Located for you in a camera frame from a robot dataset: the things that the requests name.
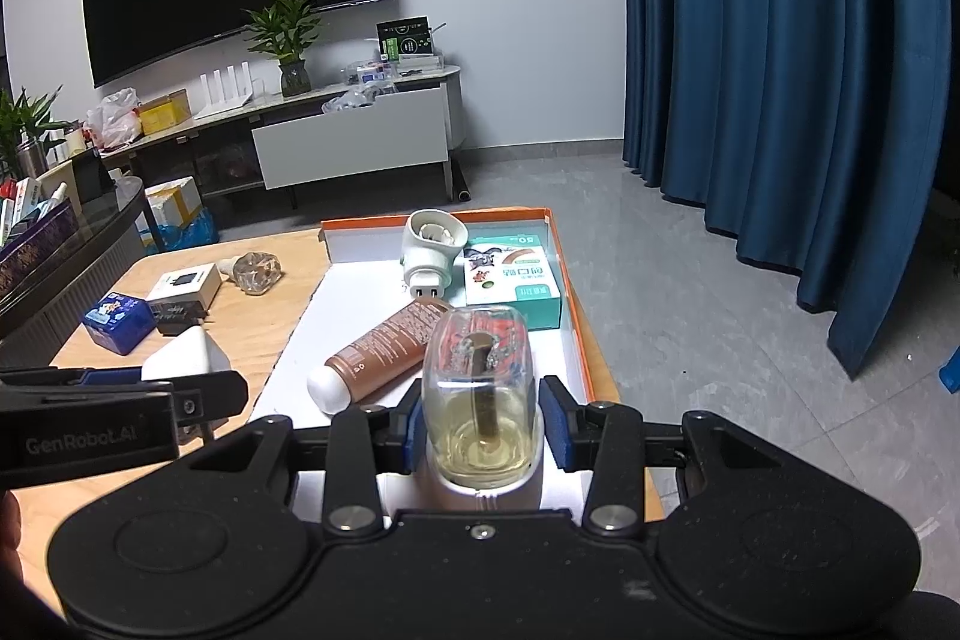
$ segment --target clear plastic container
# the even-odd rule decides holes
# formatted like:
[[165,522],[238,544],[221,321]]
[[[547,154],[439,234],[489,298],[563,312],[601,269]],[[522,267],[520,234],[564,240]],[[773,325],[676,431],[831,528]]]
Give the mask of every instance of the clear plastic container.
[[445,314],[424,359],[424,419],[433,463],[446,480],[498,488],[536,452],[536,384],[523,316],[512,307]]

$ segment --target silver bolt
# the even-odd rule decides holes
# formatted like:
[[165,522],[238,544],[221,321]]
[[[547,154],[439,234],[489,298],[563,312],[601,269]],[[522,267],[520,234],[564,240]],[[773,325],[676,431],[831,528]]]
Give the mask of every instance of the silver bolt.
[[328,518],[330,525],[341,531],[357,531],[371,525],[376,520],[376,513],[361,504],[346,504],[333,510]]
[[590,514],[590,523],[603,531],[619,531],[637,523],[637,514],[625,504],[602,504]]
[[477,524],[470,529],[470,536],[474,540],[488,540],[496,534],[496,527],[490,524]]

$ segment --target teal box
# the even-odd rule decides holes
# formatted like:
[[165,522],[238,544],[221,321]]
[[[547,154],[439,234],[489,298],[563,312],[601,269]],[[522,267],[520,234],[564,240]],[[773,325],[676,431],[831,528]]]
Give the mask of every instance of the teal box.
[[506,304],[519,310],[527,328],[560,328],[563,297],[535,234],[477,237],[464,248],[467,304]]

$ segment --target white cap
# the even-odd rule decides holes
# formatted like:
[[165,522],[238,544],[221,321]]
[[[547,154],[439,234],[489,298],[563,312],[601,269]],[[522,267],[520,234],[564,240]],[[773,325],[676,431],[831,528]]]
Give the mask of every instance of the white cap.
[[314,367],[306,379],[306,389],[314,404],[327,415],[335,415],[347,410],[350,402],[350,390],[344,379],[332,366]]

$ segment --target blue curtain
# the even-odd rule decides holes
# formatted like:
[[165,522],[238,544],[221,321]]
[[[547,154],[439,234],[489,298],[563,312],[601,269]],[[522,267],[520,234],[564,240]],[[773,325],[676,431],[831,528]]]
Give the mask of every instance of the blue curtain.
[[949,0],[627,0],[624,160],[744,261],[800,271],[856,374],[930,193]]

